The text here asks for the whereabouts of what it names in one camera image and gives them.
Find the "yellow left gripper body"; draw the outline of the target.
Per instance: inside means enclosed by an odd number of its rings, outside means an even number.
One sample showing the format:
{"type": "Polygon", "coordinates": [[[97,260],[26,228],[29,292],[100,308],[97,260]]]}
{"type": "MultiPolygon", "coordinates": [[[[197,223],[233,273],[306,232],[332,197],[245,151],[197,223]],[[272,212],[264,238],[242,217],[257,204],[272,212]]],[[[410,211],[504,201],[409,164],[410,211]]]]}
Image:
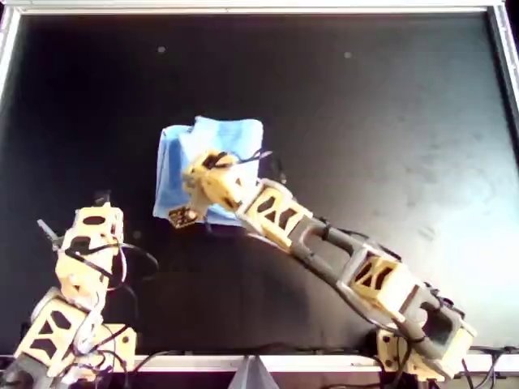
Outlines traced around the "yellow left gripper body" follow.
{"type": "Polygon", "coordinates": [[[58,250],[55,274],[69,301],[103,301],[123,242],[123,212],[109,203],[76,211],[58,250]]]}

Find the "yellow right gripper body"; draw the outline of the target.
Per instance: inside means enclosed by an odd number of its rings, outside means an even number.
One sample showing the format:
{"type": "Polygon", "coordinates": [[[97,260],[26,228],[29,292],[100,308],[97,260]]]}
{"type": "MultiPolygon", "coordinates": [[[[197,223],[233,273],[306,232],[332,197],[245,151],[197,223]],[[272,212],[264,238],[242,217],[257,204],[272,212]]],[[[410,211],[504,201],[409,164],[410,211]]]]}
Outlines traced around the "yellow right gripper body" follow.
{"type": "Polygon", "coordinates": [[[259,166],[242,163],[231,153],[207,150],[182,172],[182,188],[188,194],[185,208],[192,215],[206,215],[212,205],[236,212],[255,187],[259,166]]]}

